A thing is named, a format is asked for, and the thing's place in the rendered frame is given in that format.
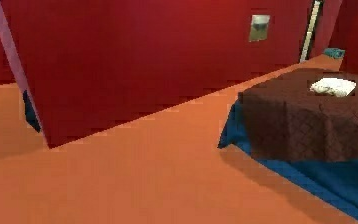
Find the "dark blue object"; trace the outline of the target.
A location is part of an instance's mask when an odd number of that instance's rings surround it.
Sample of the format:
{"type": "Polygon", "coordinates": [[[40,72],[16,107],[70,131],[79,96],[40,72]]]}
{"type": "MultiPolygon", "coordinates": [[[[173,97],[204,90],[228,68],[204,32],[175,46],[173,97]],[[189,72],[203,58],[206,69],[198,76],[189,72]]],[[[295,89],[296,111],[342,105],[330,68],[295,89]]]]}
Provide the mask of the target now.
{"type": "Polygon", "coordinates": [[[24,101],[24,107],[25,107],[25,119],[26,122],[36,131],[40,132],[41,127],[37,120],[35,110],[32,106],[31,100],[29,98],[29,95],[27,91],[24,91],[22,94],[22,98],[24,101]]]}

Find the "brown and blue bed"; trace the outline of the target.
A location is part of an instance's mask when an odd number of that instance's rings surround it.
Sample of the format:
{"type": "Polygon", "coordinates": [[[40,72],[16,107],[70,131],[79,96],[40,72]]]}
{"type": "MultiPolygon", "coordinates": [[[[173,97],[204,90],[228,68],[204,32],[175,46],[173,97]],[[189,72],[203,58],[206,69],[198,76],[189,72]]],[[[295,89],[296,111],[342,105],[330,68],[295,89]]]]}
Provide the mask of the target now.
{"type": "Polygon", "coordinates": [[[358,75],[296,69],[240,92],[218,143],[229,145],[358,221],[358,75]],[[312,92],[322,78],[356,88],[312,92]]]}

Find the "framed wall picture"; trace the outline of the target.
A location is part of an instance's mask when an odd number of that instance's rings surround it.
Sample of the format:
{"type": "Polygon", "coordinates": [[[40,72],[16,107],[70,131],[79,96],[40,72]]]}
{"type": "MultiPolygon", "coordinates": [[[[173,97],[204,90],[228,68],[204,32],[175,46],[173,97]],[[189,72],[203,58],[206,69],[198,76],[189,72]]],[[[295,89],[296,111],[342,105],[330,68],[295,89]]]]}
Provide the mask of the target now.
{"type": "Polygon", "coordinates": [[[269,15],[253,15],[250,24],[249,41],[255,42],[266,40],[268,36],[269,22],[269,15]]]}

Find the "white pillow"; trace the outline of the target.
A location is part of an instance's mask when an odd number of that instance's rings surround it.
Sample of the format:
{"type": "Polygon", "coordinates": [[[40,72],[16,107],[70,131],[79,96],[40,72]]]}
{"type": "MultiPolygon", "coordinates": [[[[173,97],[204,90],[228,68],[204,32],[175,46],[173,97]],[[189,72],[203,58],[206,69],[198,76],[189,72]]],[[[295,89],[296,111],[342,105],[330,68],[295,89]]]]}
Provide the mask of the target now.
{"type": "Polygon", "coordinates": [[[355,82],[340,78],[322,78],[310,86],[310,90],[314,93],[336,97],[346,97],[355,88],[355,82]]]}

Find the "teal box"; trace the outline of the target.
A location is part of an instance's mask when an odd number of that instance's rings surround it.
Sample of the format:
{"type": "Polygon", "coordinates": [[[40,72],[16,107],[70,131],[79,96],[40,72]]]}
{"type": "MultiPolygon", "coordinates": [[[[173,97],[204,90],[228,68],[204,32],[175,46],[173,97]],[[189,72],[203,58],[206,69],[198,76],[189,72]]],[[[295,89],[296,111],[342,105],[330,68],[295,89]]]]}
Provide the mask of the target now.
{"type": "Polygon", "coordinates": [[[345,55],[345,51],[339,48],[326,48],[323,54],[334,59],[341,59],[345,55]]]}

